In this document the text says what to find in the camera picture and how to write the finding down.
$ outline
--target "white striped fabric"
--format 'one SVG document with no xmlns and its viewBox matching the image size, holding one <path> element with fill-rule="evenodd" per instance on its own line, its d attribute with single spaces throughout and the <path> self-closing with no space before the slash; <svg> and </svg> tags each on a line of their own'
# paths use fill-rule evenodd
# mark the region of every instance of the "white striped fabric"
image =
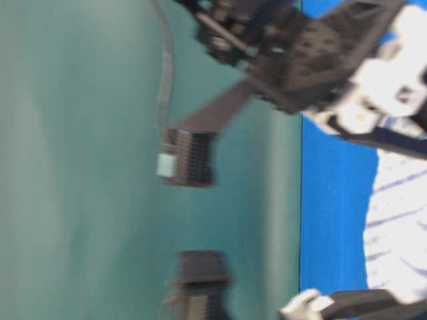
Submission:
<svg viewBox="0 0 427 320">
<path fill-rule="evenodd" d="M 384 127 L 423 139 L 405 118 Z M 378 151 L 364 250 L 371 289 L 388 289 L 401 303 L 427 299 L 427 161 Z"/>
</svg>

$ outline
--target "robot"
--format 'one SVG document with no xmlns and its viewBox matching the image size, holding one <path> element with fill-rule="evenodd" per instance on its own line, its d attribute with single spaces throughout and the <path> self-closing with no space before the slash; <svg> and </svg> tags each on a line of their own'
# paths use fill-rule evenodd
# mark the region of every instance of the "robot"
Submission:
<svg viewBox="0 0 427 320">
<path fill-rule="evenodd" d="M 157 174 L 166 183 L 214 183 L 212 145 L 251 98 L 301 113 L 353 143 L 427 159 L 427 142 L 381 126 L 405 117 L 427 130 L 427 47 L 412 28 L 427 13 L 404 0 L 347 0 L 312 19 L 286 0 L 177 0 L 198 22 L 196 39 L 246 76 L 183 121 L 163 128 Z M 379 45 L 385 34 L 395 37 Z"/>
</svg>

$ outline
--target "green background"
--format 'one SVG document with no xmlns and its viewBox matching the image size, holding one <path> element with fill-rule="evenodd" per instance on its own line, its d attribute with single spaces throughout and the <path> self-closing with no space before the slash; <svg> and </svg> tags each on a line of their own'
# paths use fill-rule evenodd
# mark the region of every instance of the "green background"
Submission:
<svg viewBox="0 0 427 320">
<path fill-rule="evenodd" d="M 216 187 L 162 185 L 149 2 L 0 4 L 0 318 L 157 319 L 177 252 L 217 249 L 234 319 L 275 319 L 298 292 L 300 117 L 251 103 L 216 145 Z M 161 4 L 179 119 L 241 75 L 203 52 L 181 7 Z"/>
</svg>

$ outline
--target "gray cable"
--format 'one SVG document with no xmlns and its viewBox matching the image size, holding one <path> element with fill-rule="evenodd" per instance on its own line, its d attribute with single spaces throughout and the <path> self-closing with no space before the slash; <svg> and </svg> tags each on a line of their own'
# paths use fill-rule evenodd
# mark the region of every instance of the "gray cable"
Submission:
<svg viewBox="0 0 427 320">
<path fill-rule="evenodd" d="M 163 12 L 157 0 L 150 0 L 154 11 L 161 23 L 162 39 L 163 39 L 163 66 L 161 73 L 161 84 L 159 94 L 157 96 L 157 130 L 161 140 L 165 138 L 165 130 L 167 129 L 169 117 L 169 104 L 171 101 L 172 86 L 173 86 L 173 52 L 172 52 L 172 36 L 169 25 L 167 24 L 165 13 Z"/>
</svg>

